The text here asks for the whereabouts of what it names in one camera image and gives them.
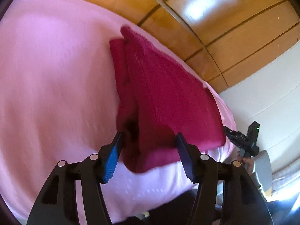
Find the grey sleeve forearm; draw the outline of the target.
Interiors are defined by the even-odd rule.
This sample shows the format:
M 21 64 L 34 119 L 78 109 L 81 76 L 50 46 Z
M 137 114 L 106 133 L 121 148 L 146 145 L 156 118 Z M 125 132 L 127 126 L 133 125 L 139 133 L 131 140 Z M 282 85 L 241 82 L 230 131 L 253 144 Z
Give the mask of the grey sleeve forearm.
M 272 167 L 269 154 L 266 150 L 260 151 L 253 160 L 258 179 L 266 196 L 270 198 L 272 196 Z

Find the person's right hand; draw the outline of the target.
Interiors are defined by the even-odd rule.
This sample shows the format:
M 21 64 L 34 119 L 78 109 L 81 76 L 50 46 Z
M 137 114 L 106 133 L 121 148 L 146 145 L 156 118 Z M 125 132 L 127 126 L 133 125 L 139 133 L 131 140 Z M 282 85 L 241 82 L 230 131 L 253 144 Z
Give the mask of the person's right hand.
M 252 158 L 242 157 L 240 155 L 240 151 L 238 151 L 236 154 L 236 160 L 244 165 L 244 168 L 250 176 L 252 176 L 255 173 L 255 161 Z

